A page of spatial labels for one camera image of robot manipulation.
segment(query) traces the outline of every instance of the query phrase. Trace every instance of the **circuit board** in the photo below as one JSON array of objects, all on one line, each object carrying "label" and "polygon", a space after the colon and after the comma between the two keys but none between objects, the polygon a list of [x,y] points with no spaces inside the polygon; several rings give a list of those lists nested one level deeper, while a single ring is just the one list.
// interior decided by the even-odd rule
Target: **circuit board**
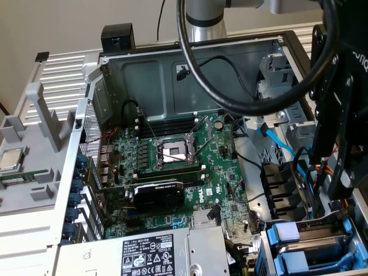
[{"label": "circuit board", "polygon": [[[196,150],[201,148],[206,142],[207,145],[198,154],[196,162],[206,166],[205,178],[201,173],[173,174],[158,178],[157,181],[178,181],[193,183],[185,188],[185,203],[183,206],[171,212],[163,210],[161,212],[142,213],[133,207],[122,208],[121,197],[124,197],[124,189],[129,186],[139,185],[133,183],[133,175],[137,170],[145,173],[155,171],[156,146],[155,139],[136,140],[133,128],[122,129],[114,135],[110,141],[118,152],[113,165],[117,168],[124,166],[122,175],[117,182],[112,175],[108,177],[104,192],[106,201],[110,203],[109,209],[112,216],[112,225],[106,230],[106,238],[135,235],[149,231],[175,229],[190,227],[193,219],[193,212],[198,210],[208,210],[215,204],[221,207],[221,226],[234,243],[250,243],[252,240],[251,231],[244,230],[244,221],[248,220],[248,205],[239,204],[233,199],[246,201],[246,193],[241,186],[235,194],[231,190],[243,179],[237,157],[234,158],[231,150],[230,131],[231,124],[226,123],[223,115],[217,113],[199,114],[195,117],[198,121],[203,121],[194,132]],[[215,129],[215,122],[221,122],[223,128]],[[208,137],[209,128],[212,129],[211,137]]]}]

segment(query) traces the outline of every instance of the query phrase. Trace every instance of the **chip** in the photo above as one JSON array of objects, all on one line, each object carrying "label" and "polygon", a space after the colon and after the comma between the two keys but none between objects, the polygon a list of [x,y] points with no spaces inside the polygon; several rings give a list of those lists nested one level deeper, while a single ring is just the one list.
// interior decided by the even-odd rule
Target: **chip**
[{"label": "chip", "polygon": [[237,212],[237,205],[231,205],[231,211]]}]

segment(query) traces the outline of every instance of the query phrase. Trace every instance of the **gray plastic part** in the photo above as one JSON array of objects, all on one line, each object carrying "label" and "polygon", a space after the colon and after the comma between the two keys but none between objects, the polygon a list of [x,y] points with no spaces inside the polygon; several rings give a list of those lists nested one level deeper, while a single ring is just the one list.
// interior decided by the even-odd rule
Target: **gray plastic part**
[{"label": "gray plastic part", "polygon": [[59,152],[61,139],[59,137],[59,121],[55,112],[50,114],[43,97],[44,87],[40,82],[28,83],[26,88],[27,99],[30,100],[40,117],[42,133],[51,143],[54,152]]},{"label": "gray plastic part", "polygon": [[53,181],[53,176],[54,176],[53,170],[52,168],[50,168],[48,172],[43,172],[41,174],[35,174],[34,178],[36,179],[38,184],[43,184],[46,182]]},{"label": "gray plastic part", "polygon": [[31,189],[29,195],[33,198],[34,201],[38,200],[47,200],[53,197],[53,192],[50,187],[46,184],[42,187],[35,187]]},{"label": "gray plastic part", "polygon": [[0,127],[0,131],[8,143],[20,142],[18,132],[24,130],[22,121],[19,116],[15,115],[5,116]]},{"label": "gray plastic part", "polygon": [[[50,174],[49,171],[52,168],[53,173],[51,175],[53,174],[53,177],[50,178],[51,180],[49,182],[43,184],[39,184],[37,181],[13,185],[6,183],[2,185],[0,183],[0,197],[3,198],[3,203],[0,206],[0,216],[32,212],[36,209],[54,206],[71,133],[67,121],[60,122],[60,126],[62,142],[59,152],[54,152],[48,138],[43,136],[38,125],[27,125],[24,131],[18,132],[21,142],[9,144],[6,140],[3,141],[0,147],[0,156],[4,151],[15,148],[24,148],[25,152],[18,171],[3,171],[0,173],[0,176],[12,175],[14,173],[26,174],[40,170],[46,170],[47,172],[45,174],[47,175]],[[29,196],[32,189],[45,185],[48,185],[51,192],[53,192],[52,198],[47,197],[43,200],[35,201]]]},{"label": "gray plastic part", "polygon": [[70,132],[72,132],[73,130],[74,120],[75,120],[75,112],[69,112],[68,117],[67,117],[67,122],[70,128]]}]

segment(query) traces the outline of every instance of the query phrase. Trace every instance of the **connector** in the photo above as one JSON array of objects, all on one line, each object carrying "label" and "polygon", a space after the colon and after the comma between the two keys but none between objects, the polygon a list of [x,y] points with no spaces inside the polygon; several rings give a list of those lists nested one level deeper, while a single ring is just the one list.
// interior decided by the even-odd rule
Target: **connector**
[{"label": "connector", "polygon": [[263,137],[267,137],[267,130],[269,130],[269,126],[264,122],[263,125],[257,130],[259,134]]},{"label": "connector", "polygon": [[177,73],[177,81],[180,82],[183,79],[186,78],[190,74],[190,71],[185,68],[185,66],[182,66],[182,69]]}]

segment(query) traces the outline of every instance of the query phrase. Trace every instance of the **warning label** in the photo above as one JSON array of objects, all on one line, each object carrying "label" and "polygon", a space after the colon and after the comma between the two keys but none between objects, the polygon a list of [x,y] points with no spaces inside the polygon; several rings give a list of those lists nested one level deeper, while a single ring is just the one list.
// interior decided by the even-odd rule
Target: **warning label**
[{"label": "warning label", "polygon": [[121,276],[173,275],[175,275],[173,235],[123,242]]}]

